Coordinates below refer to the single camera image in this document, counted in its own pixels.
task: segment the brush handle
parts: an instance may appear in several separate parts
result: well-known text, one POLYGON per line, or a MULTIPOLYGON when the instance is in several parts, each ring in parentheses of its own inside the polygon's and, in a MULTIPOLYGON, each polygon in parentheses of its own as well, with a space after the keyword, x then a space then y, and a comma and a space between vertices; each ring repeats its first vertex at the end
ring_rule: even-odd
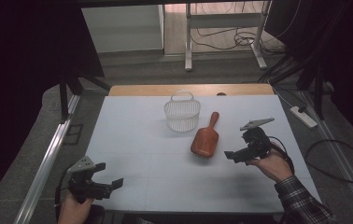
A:
POLYGON ((219 113, 218 112, 212 112, 212 115, 211 115, 211 120, 209 121, 209 126, 208 128, 214 128, 215 126, 215 123, 217 122, 219 118, 219 113))

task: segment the power strip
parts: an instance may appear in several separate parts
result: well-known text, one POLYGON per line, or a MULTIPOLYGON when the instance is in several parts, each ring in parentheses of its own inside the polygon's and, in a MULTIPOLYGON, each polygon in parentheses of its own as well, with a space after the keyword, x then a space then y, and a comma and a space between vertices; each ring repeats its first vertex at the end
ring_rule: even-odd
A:
POLYGON ((291 108, 290 112, 292 112, 292 114, 294 114, 299 120, 301 120, 309 129, 312 129, 317 126, 317 123, 313 119, 308 117, 306 113, 299 112, 298 106, 294 106, 293 108, 291 108))

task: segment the plaid sleeve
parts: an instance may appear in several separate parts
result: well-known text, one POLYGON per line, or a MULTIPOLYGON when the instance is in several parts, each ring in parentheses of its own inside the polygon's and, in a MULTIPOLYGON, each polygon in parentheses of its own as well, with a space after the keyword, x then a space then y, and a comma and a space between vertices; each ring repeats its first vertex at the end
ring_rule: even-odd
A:
POLYGON ((290 223, 336 223, 334 214, 317 201, 294 175, 277 184, 275 190, 290 223))

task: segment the white tabletop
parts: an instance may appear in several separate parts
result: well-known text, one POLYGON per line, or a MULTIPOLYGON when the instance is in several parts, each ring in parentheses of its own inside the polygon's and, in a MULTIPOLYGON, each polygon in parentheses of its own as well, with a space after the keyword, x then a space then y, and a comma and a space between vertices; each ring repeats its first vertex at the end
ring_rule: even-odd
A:
POLYGON ((261 127, 279 138, 292 158, 296 175, 319 200, 301 151, 276 95, 200 96, 199 124, 188 133, 166 125, 163 107, 170 97, 108 96, 104 100, 87 150, 106 169, 98 183, 124 178, 109 199, 95 201, 106 210, 132 212, 278 213, 283 208, 274 181, 253 166, 227 160, 223 151, 247 146, 240 127, 254 119, 275 120, 261 127), (198 129, 219 112, 215 155, 202 159, 190 151, 198 129))

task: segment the wire basket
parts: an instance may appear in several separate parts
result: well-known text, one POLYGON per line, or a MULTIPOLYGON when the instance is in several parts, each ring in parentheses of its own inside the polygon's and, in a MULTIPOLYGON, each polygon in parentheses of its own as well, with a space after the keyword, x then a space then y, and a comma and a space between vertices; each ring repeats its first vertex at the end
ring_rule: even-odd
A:
POLYGON ((165 104, 164 113, 167 117, 168 127, 177 133, 186 133, 193 130, 198 123, 200 115, 200 102, 194 100, 193 94, 189 91, 176 91, 171 100, 165 104), (174 96, 189 94, 189 100, 174 100, 174 96))

